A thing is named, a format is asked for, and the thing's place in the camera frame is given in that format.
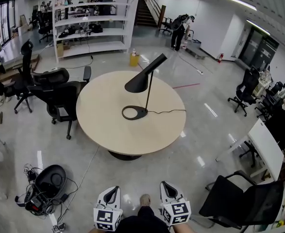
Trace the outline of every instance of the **staircase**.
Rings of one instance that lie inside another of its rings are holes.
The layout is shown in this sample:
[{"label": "staircase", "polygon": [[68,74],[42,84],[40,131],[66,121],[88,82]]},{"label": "staircase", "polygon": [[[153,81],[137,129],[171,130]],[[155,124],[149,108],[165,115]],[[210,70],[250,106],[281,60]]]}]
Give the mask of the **staircase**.
[{"label": "staircase", "polygon": [[153,16],[144,0],[139,0],[138,2],[135,21],[136,21],[136,25],[157,28],[157,24],[154,21]]}]

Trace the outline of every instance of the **stair railing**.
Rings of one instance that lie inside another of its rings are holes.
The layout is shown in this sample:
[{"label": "stair railing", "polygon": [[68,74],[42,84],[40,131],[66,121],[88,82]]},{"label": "stair railing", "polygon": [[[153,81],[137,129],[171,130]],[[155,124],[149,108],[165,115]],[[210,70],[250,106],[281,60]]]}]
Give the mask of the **stair railing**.
[{"label": "stair railing", "polygon": [[165,15],[166,6],[163,5],[161,8],[156,2],[156,0],[144,0],[144,1],[146,2],[155,22],[157,23],[157,27],[161,28]]}]

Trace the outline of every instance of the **black desk lamp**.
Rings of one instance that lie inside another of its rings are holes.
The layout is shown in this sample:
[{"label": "black desk lamp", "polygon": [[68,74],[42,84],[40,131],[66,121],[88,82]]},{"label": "black desk lamp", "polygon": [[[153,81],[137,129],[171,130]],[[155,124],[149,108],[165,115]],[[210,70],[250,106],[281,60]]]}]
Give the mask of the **black desk lamp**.
[{"label": "black desk lamp", "polygon": [[[154,60],[150,65],[148,65],[148,67],[146,67],[143,71],[141,71],[139,74],[133,77],[127,84],[125,84],[125,89],[128,92],[132,92],[132,93],[144,92],[148,88],[148,76],[151,73],[151,80],[150,80],[150,86],[149,86],[149,91],[148,91],[146,108],[141,107],[141,106],[136,106],[136,105],[126,106],[122,110],[122,115],[124,118],[126,118],[127,120],[137,120],[137,119],[145,117],[148,114],[147,106],[149,102],[150,90],[151,90],[152,79],[153,79],[153,72],[166,59],[167,57],[162,53],[159,57],[156,58],[156,60]],[[125,116],[124,111],[128,108],[136,110],[137,115],[135,117]]]}]

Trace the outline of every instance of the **table base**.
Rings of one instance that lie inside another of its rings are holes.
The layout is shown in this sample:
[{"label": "table base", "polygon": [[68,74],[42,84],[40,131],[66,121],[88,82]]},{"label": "table base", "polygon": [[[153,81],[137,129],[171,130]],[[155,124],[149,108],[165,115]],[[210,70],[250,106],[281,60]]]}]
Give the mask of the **table base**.
[{"label": "table base", "polygon": [[109,153],[121,161],[133,161],[142,156],[142,155],[124,155],[124,154],[114,153],[111,151],[109,151]]}]

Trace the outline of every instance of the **lamp shade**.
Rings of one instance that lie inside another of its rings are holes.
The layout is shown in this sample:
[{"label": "lamp shade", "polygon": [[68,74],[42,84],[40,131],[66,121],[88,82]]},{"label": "lamp shade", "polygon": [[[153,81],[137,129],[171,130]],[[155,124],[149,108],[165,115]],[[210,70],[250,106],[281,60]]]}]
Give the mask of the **lamp shade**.
[{"label": "lamp shade", "polygon": [[148,75],[157,69],[167,57],[162,53],[150,65],[125,84],[125,90],[132,93],[144,92],[148,88]]}]

